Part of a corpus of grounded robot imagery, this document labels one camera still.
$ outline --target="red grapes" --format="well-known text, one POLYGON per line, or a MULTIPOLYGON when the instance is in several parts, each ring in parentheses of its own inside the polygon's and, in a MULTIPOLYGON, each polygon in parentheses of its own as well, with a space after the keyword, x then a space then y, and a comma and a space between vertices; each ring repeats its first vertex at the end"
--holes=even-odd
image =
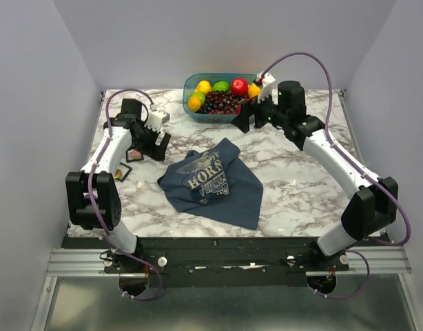
POLYGON ((199 114, 238 114, 238 104, 244 97, 238 97, 230 91, 210 91, 205 102, 198 110, 199 114))

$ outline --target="yellow fruit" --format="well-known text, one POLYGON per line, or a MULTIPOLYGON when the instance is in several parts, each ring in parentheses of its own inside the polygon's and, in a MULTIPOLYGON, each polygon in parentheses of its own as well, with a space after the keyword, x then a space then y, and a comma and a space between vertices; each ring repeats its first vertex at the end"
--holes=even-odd
POLYGON ((200 81, 198 86, 196 86, 195 92, 201 92, 207 94, 212 90, 212 86, 208 81, 200 81))
POLYGON ((200 99, 198 97, 191 97, 187 105, 192 112, 197 112, 200 108, 200 99))
POLYGON ((255 83, 251 83, 248 87, 248 96, 251 98, 257 97, 260 93, 260 87, 255 83))

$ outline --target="green apple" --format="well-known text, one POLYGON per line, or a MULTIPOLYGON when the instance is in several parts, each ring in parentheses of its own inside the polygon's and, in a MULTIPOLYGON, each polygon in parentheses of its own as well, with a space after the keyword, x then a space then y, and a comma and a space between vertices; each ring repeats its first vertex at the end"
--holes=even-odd
POLYGON ((230 84, 228 84, 226 81, 217 81, 212 88, 213 91, 228 91, 229 89, 230 84))
POLYGON ((200 99, 200 104, 203 105, 205 102, 205 94, 201 92, 193 92, 192 97, 198 97, 200 99))

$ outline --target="small card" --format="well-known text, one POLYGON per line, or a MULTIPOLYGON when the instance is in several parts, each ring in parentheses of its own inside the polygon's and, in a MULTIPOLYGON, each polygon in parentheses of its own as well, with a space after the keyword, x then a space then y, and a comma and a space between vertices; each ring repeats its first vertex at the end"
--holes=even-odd
POLYGON ((118 169, 116 169, 116 172, 114 174, 114 179, 122 183, 124 182, 124 180, 126 180, 127 176, 129 176, 131 171, 131 167, 129 167, 127 164, 124 164, 123 162, 120 162, 118 169))

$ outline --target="red apple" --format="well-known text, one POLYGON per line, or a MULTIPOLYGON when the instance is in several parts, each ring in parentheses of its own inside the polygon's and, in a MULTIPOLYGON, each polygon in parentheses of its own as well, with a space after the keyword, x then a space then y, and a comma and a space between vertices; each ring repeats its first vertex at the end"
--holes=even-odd
POLYGON ((238 97, 248 93, 248 82, 242 77, 235 78, 231 83, 231 92, 238 97))

